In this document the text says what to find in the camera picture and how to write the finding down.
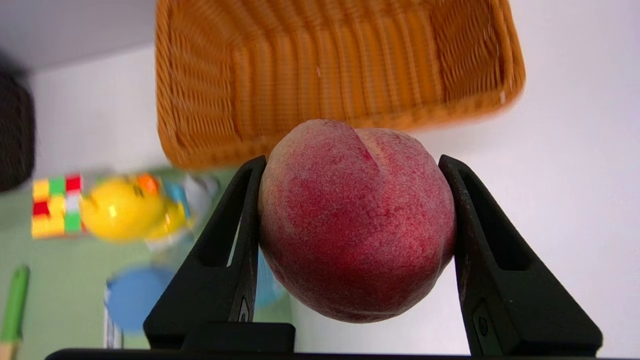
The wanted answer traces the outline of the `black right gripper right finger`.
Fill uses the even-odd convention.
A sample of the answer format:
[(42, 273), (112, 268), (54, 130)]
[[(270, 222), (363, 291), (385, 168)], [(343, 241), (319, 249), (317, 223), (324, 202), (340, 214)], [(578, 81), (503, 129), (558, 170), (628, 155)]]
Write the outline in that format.
[(598, 325), (530, 248), (482, 180), (442, 155), (454, 198), (455, 276), (475, 357), (594, 357)]

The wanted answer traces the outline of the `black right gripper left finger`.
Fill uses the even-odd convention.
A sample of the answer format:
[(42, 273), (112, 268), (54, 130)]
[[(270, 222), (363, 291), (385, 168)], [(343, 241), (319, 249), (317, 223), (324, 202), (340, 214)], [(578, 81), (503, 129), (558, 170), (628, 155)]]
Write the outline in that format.
[(291, 352), (295, 328), (255, 323), (261, 155), (243, 164), (146, 317), (153, 351)]

